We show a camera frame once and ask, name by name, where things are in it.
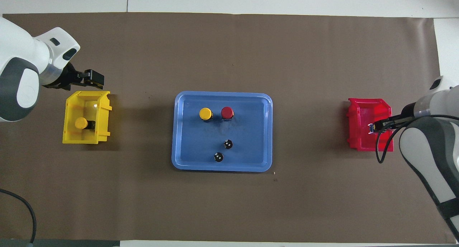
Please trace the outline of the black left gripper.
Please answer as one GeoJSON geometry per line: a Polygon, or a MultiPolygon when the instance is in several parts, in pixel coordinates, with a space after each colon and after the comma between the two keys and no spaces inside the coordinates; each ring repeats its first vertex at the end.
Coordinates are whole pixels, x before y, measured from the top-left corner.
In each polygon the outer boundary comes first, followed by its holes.
{"type": "Polygon", "coordinates": [[[71,85],[75,86],[91,86],[99,90],[103,90],[104,86],[104,76],[92,69],[85,70],[84,72],[84,83],[82,83],[82,78],[79,75],[82,72],[79,72],[75,67],[68,62],[64,67],[61,75],[52,83],[42,85],[43,87],[49,89],[62,89],[62,90],[71,90],[71,85]]]}

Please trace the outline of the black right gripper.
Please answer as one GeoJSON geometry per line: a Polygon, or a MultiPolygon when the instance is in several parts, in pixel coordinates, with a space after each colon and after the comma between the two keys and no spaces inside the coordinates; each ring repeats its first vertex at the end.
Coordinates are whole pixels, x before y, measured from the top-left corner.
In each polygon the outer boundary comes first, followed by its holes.
{"type": "Polygon", "coordinates": [[[402,124],[412,121],[413,120],[413,115],[396,115],[396,116],[391,116],[388,117],[387,119],[384,120],[379,120],[375,121],[373,123],[373,128],[375,129],[376,134],[383,134],[387,130],[394,130],[402,126],[402,124]]]}

